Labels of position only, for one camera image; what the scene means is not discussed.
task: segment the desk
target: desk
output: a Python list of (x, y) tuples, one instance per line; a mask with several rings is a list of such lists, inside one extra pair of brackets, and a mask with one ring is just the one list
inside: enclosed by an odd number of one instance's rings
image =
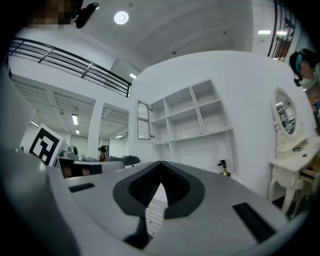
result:
[(286, 188), (282, 212), (286, 213), (293, 201), (296, 190), (304, 187), (304, 182), (300, 179), (300, 170), (305, 168), (320, 150), (320, 138), (313, 136), (308, 138), (308, 144), (301, 151), (295, 151), (286, 159), (273, 159), (272, 180), (269, 185), (268, 200), (272, 202), (274, 197), (276, 182)]

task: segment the ceiling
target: ceiling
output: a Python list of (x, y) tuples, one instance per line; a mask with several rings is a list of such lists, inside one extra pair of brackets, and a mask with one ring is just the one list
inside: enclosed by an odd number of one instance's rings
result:
[[(13, 81), (16, 88), (36, 110), (34, 121), (45, 124), (54, 131), (88, 136), (95, 100), (83, 95), (54, 88), (38, 87), (19, 81)], [(74, 125), (72, 114), (77, 115), (78, 126)], [(105, 104), (100, 123), (100, 138), (128, 137), (129, 114), (127, 111)]]
[[(84, 0), (83, 7), (91, 2)], [(140, 66), (142, 70), (186, 54), (235, 48), (230, 14), (226, 13), (226, 0), (97, 2), (100, 8), (81, 32), (118, 51), (130, 52), (137, 59), (142, 59), (146, 63), (144, 67)], [(126, 24), (114, 22), (114, 16), (119, 11), (129, 14)]]

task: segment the ornate mirror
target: ornate mirror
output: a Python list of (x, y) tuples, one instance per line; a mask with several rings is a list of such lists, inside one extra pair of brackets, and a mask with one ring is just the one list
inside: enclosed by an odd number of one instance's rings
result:
[(274, 91), (271, 100), (275, 126), (279, 126), (283, 134), (293, 139), (299, 129), (295, 104), (289, 95), (281, 88)]

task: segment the black metal railing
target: black metal railing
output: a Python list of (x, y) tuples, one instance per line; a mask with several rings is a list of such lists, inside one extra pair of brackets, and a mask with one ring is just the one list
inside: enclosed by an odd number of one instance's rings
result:
[(130, 97), (130, 82), (100, 65), (52, 45), (15, 37), (10, 44), (9, 55), (37, 61)]
[(268, 57), (284, 62), (295, 35), (296, 16), (280, 0), (274, 0), (274, 28)]

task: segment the cabinet door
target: cabinet door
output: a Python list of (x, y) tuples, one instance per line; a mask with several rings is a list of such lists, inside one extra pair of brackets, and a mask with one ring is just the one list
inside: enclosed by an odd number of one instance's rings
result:
[(150, 104), (135, 99), (134, 143), (153, 143), (154, 132), (150, 125)]

